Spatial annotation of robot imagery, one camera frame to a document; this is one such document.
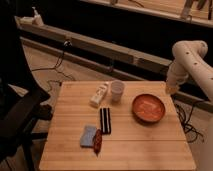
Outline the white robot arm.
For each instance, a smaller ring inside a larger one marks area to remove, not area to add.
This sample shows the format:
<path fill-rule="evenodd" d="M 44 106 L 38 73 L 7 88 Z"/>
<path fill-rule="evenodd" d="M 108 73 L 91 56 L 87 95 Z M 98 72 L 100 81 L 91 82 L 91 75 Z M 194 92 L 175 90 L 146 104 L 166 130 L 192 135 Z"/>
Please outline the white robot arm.
<path fill-rule="evenodd" d="M 178 41 L 172 47 L 174 60 L 166 78 L 166 93 L 175 94 L 191 76 L 213 103 L 213 67 L 203 58 L 208 52 L 205 41 Z"/>

